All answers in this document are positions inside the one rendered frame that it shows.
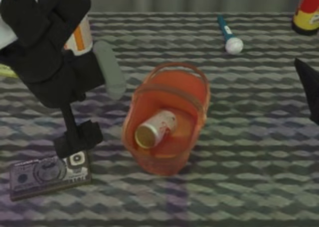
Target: table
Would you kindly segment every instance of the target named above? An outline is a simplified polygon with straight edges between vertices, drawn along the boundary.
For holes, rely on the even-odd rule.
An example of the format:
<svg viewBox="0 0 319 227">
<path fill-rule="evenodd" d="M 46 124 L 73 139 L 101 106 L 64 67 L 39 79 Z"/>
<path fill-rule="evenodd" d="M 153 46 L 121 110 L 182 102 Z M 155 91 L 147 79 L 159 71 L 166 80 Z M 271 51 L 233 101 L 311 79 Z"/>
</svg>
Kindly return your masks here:
<svg viewBox="0 0 319 227">
<path fill-rule="evenodd" d="M 291 13 L 228 13 L 243 39 L 224 53 L 214 13 L 92 13 L 95 40 L 108 41 L 128 91 L 111 101 L 100 87 L 74 104 L 105 141 L 91 153 L 93 184 L 12 203 L 8 166 L 54 153 L 65 129 L 16 79 L 0 78 L 0 226 L 315 227 L 319 221 L 319 128 L 293 67 L 319 66 L 317 37 L 291 31 Z M 211 107 L 187 166 L 173 177 L 144 172 L 120 141 L 131 95 L 154 66 L 182 61 L 211 82 Z"/>
</svg>

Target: translucent red container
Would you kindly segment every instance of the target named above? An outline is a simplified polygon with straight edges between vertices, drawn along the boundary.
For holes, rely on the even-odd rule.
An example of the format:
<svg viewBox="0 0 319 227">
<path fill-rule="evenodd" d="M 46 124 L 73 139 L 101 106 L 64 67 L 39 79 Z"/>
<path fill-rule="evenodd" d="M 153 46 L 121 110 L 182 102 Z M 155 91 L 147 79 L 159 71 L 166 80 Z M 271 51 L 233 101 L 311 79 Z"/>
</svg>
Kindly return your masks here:
<svg viewBox="0 0 319 227">
<path fill-rule="evenodd" d="M 177 67 L 193 70 L 194 74 Z M 209 102 L 209 82 L 196 67 L 186 63 L 157 66 L 133 94 L 123 127 L 124 146 L 147 172 L 164 176 L 177 174 L 195 146 L 206 121 Z M 157 147 L 145 150 L 137 145 L 135 131 L 159 110 L 169 110 L 176 115 L 177 129 Z"/>
</svg>

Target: black pointed object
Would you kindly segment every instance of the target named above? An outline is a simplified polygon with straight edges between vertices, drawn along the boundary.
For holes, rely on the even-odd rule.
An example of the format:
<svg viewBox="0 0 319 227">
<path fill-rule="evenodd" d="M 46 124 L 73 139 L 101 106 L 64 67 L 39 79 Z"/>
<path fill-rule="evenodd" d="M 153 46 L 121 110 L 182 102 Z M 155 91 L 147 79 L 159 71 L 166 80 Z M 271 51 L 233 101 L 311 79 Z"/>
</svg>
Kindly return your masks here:
<svg viewBox="0 0 319 227">
<path fill-rule="evenodd" d="M 304 87 L 310 120 L 319 125 L 319 72 L 300 59 L 295 59 L 295 68 Z"/>
</svg>

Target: striped fabric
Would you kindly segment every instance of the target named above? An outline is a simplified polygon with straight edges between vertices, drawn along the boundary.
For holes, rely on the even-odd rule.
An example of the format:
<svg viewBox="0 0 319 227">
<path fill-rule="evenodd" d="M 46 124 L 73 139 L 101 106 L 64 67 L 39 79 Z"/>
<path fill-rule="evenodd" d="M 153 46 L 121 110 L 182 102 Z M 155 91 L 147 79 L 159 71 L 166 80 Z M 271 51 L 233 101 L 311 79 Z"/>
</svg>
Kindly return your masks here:
<svg viewBox="0 0 319 227">
<path fill-rule="evenodd" d="M 318 38 L 291 31 L 292 15 L 225 14 L 245 43 L 229 56 L 213 13 L 92 13 L 94 39 L 112 45 L 128 81 L 118 102 L 100 87 L 73 105 L 78 122 L 103 130 L 93 184 L 17 203 L 9 165 L 52 154 L 65 127 L 19 80 L 0 78 L 0 226 L 317 227 L 319 128 L 293 61 L 318 67 Z M 204 71 L 212 103 L 188 165 L 164 178 L 142 171 L 120 136 L 134 89 L 169 61 Z"/>
</svg>

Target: microphone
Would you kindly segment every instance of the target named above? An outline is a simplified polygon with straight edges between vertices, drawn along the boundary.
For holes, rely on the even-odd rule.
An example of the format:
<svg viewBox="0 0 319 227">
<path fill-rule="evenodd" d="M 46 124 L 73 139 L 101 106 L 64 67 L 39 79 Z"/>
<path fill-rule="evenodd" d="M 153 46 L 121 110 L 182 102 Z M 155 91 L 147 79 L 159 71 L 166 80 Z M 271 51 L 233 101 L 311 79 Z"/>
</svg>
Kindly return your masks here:
<svg viewBox="0 0 319 227">
<path fill-rule="evenodd" d="M 239 54 L 244 48 L 243 41 L 231 32 L 222 15 L 219 14 L 217 20 L 225 37 L 225 49 L 227 53 L 233 55 Z"/>
</svg>

